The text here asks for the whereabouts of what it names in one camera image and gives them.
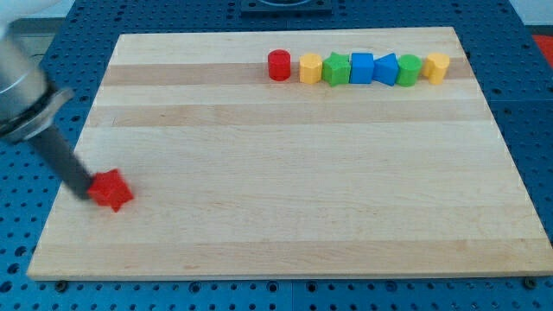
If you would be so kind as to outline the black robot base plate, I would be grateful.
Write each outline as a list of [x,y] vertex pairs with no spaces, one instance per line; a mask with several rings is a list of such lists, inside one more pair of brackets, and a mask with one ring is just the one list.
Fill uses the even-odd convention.
[[242,16],[262,14],[330,13],[333,0],[239,0]]

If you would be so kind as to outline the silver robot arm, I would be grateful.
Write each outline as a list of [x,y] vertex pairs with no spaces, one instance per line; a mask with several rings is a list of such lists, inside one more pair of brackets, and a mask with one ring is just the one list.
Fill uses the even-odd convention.
[[10,34],[12,22],[57,3],[1,2],[1,139],[31,145],[73,195],[87,200],[92,176],[54,124],[55,114],[73,97],[73,90],[58,88]]

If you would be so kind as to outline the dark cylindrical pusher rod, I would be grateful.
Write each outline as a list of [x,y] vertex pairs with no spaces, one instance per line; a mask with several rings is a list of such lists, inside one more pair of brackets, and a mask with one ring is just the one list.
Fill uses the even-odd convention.
[[81,200],[90,199],[87,191],[92,185],[92,175],[55,125],[31,137],[28,142],[74,196]]

